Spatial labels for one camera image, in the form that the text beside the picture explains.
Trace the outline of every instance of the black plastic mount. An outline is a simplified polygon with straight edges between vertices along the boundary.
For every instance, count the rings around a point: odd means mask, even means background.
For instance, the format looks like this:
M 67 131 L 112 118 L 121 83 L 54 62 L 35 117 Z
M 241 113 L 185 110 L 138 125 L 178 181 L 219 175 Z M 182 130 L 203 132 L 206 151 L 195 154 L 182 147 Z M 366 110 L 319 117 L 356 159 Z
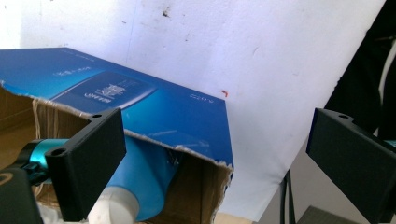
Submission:
M 353 123 L 316 109 L 306 153 L 370 223 L 396 211 L 396 148 Z
M 64 221 L 87 218 L 126 153 L 119 108 L 93 115 L 89 122 L 46 153 Z

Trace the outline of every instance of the blue plastic bottle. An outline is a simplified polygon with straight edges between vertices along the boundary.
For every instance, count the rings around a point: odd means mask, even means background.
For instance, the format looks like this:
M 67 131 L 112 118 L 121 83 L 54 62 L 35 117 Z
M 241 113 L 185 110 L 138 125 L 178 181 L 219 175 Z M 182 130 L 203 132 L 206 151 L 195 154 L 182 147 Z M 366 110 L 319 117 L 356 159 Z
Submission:
M 176 173 L 175 154 L 127 137 L 127 153 L 90 212 L 90 223 L 133 223 L 158 215 Z

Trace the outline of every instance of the blue cardboard box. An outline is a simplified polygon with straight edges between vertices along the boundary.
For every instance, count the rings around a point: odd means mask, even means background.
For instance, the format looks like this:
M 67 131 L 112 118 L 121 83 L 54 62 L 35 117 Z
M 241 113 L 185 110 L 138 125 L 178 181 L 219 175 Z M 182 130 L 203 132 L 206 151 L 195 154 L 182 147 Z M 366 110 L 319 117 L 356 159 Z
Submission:
M 120 107 L 127 137 L 186 155 L 151 221 L 213 222 L 233 173 L 223 100 L 67 48 L 0 50 L 0 85 L 33 100 L 41 138 L 68 137 L 90 114 Z

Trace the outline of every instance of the white wall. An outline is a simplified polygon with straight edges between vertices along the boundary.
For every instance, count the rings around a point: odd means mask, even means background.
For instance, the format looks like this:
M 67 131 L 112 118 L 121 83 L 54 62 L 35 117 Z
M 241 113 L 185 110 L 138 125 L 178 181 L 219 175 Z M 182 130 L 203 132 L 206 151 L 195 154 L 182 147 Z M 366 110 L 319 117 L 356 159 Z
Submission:
M 0 0 L 0 48 L 65 46 L 226 100 L 220 211 L 258 220 L 383 3 Z

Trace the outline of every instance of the torn cardboard edge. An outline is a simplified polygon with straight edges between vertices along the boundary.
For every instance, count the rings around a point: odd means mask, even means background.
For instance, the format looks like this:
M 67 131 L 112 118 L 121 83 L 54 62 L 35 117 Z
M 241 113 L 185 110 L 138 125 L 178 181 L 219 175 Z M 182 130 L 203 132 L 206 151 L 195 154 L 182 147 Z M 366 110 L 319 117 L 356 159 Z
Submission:
M 33 98 L 33 111 L 35 114 L 35 125 L 36 125 L 36 132 L 37 136 L 39 138 L 51 138 L 51 137 L 56 137 L 56 138 L 64 138 L 64 137 L 70 137 L 73 135 L 73 132 L 77 132 L 80 130 L 82 127 L 69 127 L 67 129 L 69 130 L 64 130 L 62 129 L 62 123 L 65 124 L 65 121 L 67 119 L 63 119 L 64 116 L 69 116 L 69 121 L 68 123 L 79 123 L 80 126 L 81 122 L 78 122 L 77 120 L 79 119 L 86 119 L 90 114 L 84 113 L 81 111 L 76 110 L 75 108 L 68 106 L 68 105 L 61 105 L 54 103 L 49 100 L 44 100 L 44 99 L 39 99 L 35 97 Z M 48 113 L 53 113 L 56 116 L 54 116 L 54 120 L 52 123 L 48 123 Z M 48 129 L 50 127 L 53 133 L 48 133 Z M 163 211 L 153 219 L 151 219 L 150 223 L 169 223 L 172 219 L 172 223 L 213 223 L 216 213 L 219 210 L 219 206 L 223 202 L 224 199 L 224 193 L 226 189 L 230 186 L 231 184 L 231 179 L 233 175 L 233 167 L 231 164 L 226 164 L 224 161 L 215 161 L 213 159 L 210 159 L 206 156 L 203 156 L 187 147 L 183 146 L 175 146 L 171 147 L 168 146 L 164 143 L 155 141 L 153 139 L 150 139 L 149 137 L 145 135 L 141 135 L 138 133 L 131 132 L 129 130 L 124 130 L 126 136 L 132 137 L 132 138 L 137 138 L 146 142 L 150 142 L 155 145 L 159 145 L 162 147 L 166 147 L 175 151 L 180 151 L 184 152 L 188 155 L 190 155 L 189 159 L 186 159 L 186 161 L 191 162 L 191 160 L 199 160 L 201 162 L 198 162 L 199 164 L 199 169 L 202 169 L 201 171 L 201 176 L 198 176 L 198 178 L 201 178 L 201 180 L 198 180 L 199 183 L 195 183 L 195 185 L 201 186 L 200 189 L 198 189 L 194 196 L 191 197 L 191 192 L 189 192 L 187 188 L 190 186 L 185 185 L 180 186 L 180 183 L 173 183 L 170 186 L 170 189 L 168 190 L 168 194 L 166 197 L 166 202 Z M 195 176 L 194 174 L 194 164 L 197 162 L 193 162 L 190 167 L 189 165 L 186 165 L 187 162 L 184 162 L 185 165 L 183 166 L 184 169 L 179 169 L 181 170 L 181 173 L 183 174 L 178 174 L 179 176 Z M 176 182 L 184 182 L 182 178 L 176 178 Z M 200 196 L 199 199 L 195 200 L 200 200 L 199 204 L 201 205 L 199 208 L 195 207 L 199 211 L 199 214 L 196 215 L 196 217 L 192 216 L 193 211 L 187 211 L 186 213 L 183 212 L 183 209 L 186 209 L 185 204 L 177 204 L 175 201 L 179 201 L 179 198 L 185 198 L 185 201 L 188 201 L 189 199 L 192 199 L 196 196 Z

